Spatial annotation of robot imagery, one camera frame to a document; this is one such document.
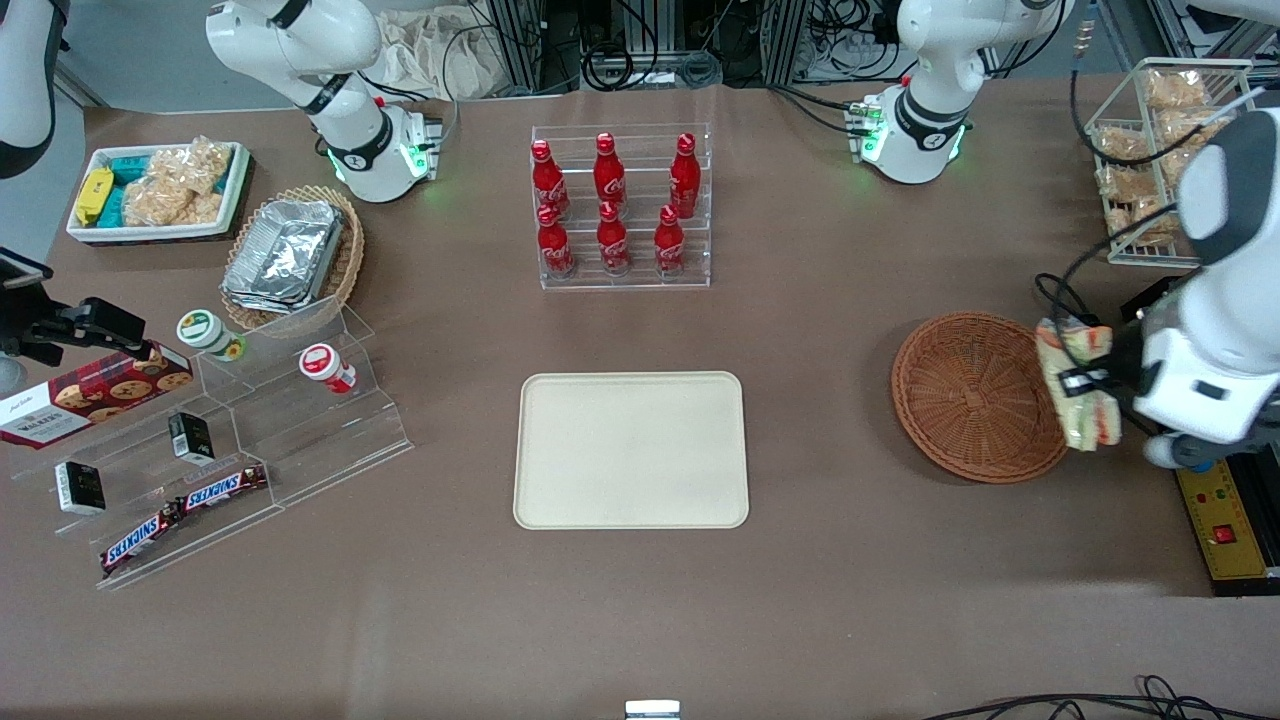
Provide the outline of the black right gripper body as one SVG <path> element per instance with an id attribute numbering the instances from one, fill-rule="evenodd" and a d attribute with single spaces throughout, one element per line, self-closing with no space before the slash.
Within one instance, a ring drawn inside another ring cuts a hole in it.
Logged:
<path id="1" fill-rule="evenodd" d="M 58 341 L 65 340 L 70 328 L 61 313 L 68 309 L 68 305 L 51 300 L 46 293 L 3 293 L 3 354 L 59 366 L 64 350 Z"/>

